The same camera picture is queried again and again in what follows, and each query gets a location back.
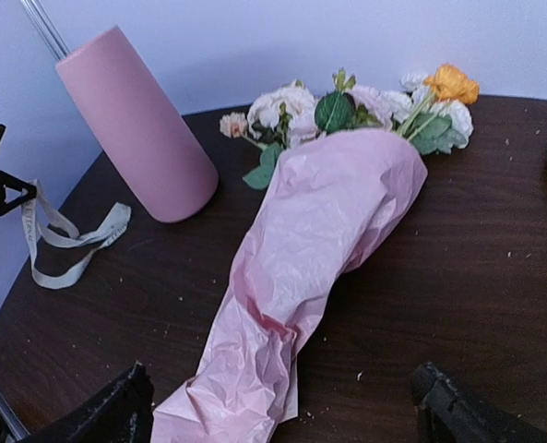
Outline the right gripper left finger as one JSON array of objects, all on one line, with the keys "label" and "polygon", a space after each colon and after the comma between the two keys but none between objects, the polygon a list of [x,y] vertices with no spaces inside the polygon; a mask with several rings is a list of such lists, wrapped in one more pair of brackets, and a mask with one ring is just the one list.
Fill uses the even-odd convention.
[{"label": "right gripper left finger", "polygon": [[154,387],[146,367],[135,363],[74,411],[29,442],[149,442]]}]

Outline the artificial flower bouquet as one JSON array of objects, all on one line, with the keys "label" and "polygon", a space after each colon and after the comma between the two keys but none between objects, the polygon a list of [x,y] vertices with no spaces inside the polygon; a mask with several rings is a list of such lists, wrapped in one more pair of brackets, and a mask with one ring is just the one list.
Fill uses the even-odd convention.
[{"label": "artificial flower bouquet", "polygon": [[480,83],[451,64],[433,74],[404,76],[401,90],[379,90],[358,83],[340,69],[334,88],[314,95],[299,80],[261,94],[245,113],[225,114],[220,133],[241,138],[260,151],[258,165],[243,180],[255,190],[268,187],[280,154],[334,133],[377,129],[412,144],[422,155],[464,149],[474,126],[469,107],[480,95]]}]

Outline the cream ribbon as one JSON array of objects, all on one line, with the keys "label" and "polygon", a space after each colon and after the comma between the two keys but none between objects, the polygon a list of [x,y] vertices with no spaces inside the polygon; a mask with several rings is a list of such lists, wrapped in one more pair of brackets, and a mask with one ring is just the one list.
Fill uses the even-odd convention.
[{"label": "cream ribbon", "polygon": [[[81,233],[76,225],[47,201],[38,180],[29,182],[35,196],[29,197],[21,207],[21,221],[30,254],[30,272],[35,283],[45,289],[60,290],[73,286],[82,276],[93,256],[111,246],[125,233],[131,220],[129,206],[116,202],[96,230]],[[59,276],[50,276],[36,268],[37,240],[59,249],[73,249],[97,244],[79,262]]]}]

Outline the pink wrapping paper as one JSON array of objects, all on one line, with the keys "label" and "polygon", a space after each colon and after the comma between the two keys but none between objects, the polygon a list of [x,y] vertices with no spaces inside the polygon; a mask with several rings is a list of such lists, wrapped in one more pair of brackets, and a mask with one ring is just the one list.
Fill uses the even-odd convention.
[{"label": "pink wrapping paper", "polygon": [[343,131],[279,156],[196,374],[154,412],[155,442],[268,442],[298,414],[297,356],[337,278],[386,240],[427,169],[403,137]]}]

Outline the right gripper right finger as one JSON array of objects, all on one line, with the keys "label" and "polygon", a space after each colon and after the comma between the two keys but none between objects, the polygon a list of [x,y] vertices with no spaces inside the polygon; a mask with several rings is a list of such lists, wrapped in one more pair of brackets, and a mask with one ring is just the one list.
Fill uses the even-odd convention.
[{"label": "right gripper right finger", "polygon": [[433,363],[410,377],[420,442],[547,442],[547,432],[463,389]]}]

